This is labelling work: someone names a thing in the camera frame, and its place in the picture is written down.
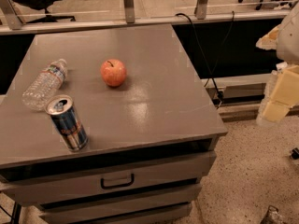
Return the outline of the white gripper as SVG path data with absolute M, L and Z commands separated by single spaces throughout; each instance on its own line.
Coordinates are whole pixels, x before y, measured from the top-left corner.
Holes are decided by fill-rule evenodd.
M 258 124 L 278 124 L 299 104 L 299 3 L 283 19 L 279 26 L 261 37 L 256 47 L 277 49 L 280 60 L 286 65 L 278 71 L 273 70 L 264 89 L 256 122 Z

